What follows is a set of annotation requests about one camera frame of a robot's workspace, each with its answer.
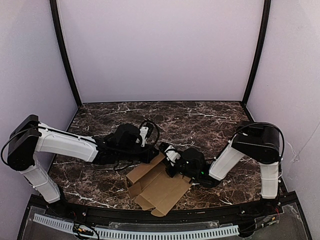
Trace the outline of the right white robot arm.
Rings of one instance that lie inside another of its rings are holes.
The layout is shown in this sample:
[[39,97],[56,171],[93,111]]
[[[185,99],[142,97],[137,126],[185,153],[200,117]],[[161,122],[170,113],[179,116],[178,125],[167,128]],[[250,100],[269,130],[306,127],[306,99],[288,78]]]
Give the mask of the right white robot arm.
[[177,174],[189,178],[191,184],[214,188],[243,158],[249,157],[260,166],[261,197],[273,200],[279,194],[281,161],[285,151],[282,131],[268,122],[242,121],[211,164],[195,148],[177,150],[162,142],[159,150],[165,156],[165,171],[171,178]]

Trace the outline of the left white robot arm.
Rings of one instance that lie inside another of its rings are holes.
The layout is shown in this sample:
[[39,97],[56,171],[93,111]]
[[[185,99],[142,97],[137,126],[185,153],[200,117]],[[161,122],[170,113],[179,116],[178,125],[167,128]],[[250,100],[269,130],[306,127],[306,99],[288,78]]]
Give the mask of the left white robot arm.
[[48,204],[65,200],[63,191],[40,165],[37,153],[52,153],[83,160],[93,165],[119,165],[122,156],[136,157],[148,164],[159,154],[157,142],[147,139],[159,127],[151,120],[144,120],[139,127],[131,123],[121,124],[114,133],[105,137],[82,136],[52,128],[39,121],[37,115],[29,115],[10,135],[1,149],[7,157],[2,162],[21,173]]

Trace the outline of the brown cardboard paper box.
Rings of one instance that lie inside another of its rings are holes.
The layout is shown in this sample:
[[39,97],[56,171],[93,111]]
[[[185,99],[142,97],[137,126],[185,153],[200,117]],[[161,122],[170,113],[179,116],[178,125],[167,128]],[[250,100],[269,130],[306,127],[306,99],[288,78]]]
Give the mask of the brown cardboard paper box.
[[166,216],[192,185],[190,178],[180,174],[169,177],[164,159],[159,153],[149,164],[141,163],[126,175],[130,198],[155,217]]

